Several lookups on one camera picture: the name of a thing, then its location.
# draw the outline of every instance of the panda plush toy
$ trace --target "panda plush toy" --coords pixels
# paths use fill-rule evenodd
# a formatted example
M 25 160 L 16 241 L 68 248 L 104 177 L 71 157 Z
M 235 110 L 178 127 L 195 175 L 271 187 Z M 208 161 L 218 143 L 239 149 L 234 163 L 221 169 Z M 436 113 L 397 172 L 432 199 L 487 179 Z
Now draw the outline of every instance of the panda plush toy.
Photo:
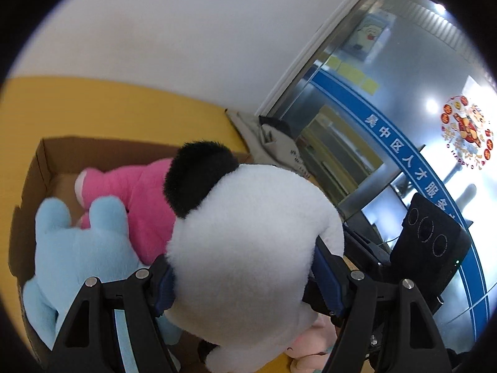
M 343 256 L 338 212 L 299 175 L 239 164 L 213 142 L 178 151 L 164 192 L 177 216 L 166 317 L 203 339 L 199 355 L 211 372 L 260 369 L 317 318 L 302 296 L 317 236 Z

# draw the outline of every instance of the silver bolt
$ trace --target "silver bolt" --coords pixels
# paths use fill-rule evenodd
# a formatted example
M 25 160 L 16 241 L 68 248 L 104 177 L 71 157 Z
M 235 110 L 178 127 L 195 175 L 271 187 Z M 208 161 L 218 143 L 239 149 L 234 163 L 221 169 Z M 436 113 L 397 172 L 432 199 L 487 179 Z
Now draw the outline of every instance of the silver bolt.
M 98 280 L 96 280 L 96 278 L 94 276 L 92 276 L 91 278 L 88 278 L 87 280 L 85 280 L 84 284 L 86 286 L 88 286 L 89 288 L 92 288 L 93 286 L 96 285 L 97 282 L 98 282 Z
M 414 288 L 414 282 L 410 279 L 404 279 L 402 281 L 402 286 L 405 287 L 406 289 L 412 289 Z
M 145 279 L 148 276 L 148 269 L 137 270 L 136 273 L 135 273 L 135 276 L 138 279 Z
M 360 270 L 353 270 L 350 273 L 350 277 L 354 280 L 362 280 L 364 279 L 364 274 Z

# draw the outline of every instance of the peach plush toy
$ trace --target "peach plush toy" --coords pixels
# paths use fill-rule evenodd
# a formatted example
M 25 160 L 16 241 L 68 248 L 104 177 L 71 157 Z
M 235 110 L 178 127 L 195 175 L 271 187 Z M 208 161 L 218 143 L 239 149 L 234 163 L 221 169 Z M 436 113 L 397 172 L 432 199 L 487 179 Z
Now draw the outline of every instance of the peach plush toy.
M 336 331 L 329 317 L 319 314 L 314 324 L 304 331 L 286 350 L 294 361 L 292 373 L 316 373 L 321 371 L 336 342 Z
M 149 165 L 129 165 L 102 173 L 87 168 L 76 179 L 74 190 L 86 211 L 101 196 L 121 199 L 128 213 L 129 240 L 145 265 L 166 252 L 176 216 L 164 198 L 164 180 L 172 159 L 160 159 Z M 80 219 L 83 229 L 90 228 L 88 212 Z

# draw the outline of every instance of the chinese new year sticker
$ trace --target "chinese new year sticker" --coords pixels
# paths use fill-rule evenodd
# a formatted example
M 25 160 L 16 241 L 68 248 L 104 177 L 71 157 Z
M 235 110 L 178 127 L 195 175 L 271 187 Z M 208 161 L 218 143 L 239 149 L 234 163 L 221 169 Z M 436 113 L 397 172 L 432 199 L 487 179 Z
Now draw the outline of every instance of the chinese new year sticker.
M 471 169 L 481 169 L 491 158 L 494 132 L 481 109 L 463 95 L 450 98 L 440 115 L 442 136 L 454 158 Z

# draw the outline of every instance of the plush toy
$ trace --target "plush toy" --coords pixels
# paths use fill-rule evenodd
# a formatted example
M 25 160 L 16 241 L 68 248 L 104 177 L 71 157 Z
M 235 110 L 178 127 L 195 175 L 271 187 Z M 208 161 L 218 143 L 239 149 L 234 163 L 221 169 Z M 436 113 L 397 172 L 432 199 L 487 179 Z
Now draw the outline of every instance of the plush toy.
M 317 236 L 343 255 L 339 214 L 299 175 L 239 165 L 213 142 L 179 150 L 165 195 L 178 217 L 167 245 L 176 299 L 165 315 L 204 340 L 211 372 L 258 370 L 316 321 L 302 296 Z
M 101 196 L 113 195 L 121 199 L 128 211 L 131 245 L 146 265 L 164 253 L 176 219 L 162 194 L 170 165 L 171 159 L 161 159 L 149 165 L 130 165 L 108 173 L 87 168 L 75 183 L 76 198 L 85 210 Z M 89 228 L 88 213 L 83 215 L 79 225 Z
M 24 285 L 23 303 L 29 323 L 49 349 L 86 278 L 121 280 L 144 267 L 129 242 L 126 209 L 118 198 L 95 200 L 89 218 L 90 229 L 71 228 L 69 209 L 56 198 L 45 199 L 36 213 L 35 275 Z M 157 324 L 167 344 L 179 340 L 181 330 L 164 316 Z M 122 320 L 118 333 L 125 326 Z
M 292 373 L 318 373 L 326 365 L 336 342 L 336 331 L 329 317 L 319 314 L 312 326 L 304 331 L 285 351 L 294 361 Z

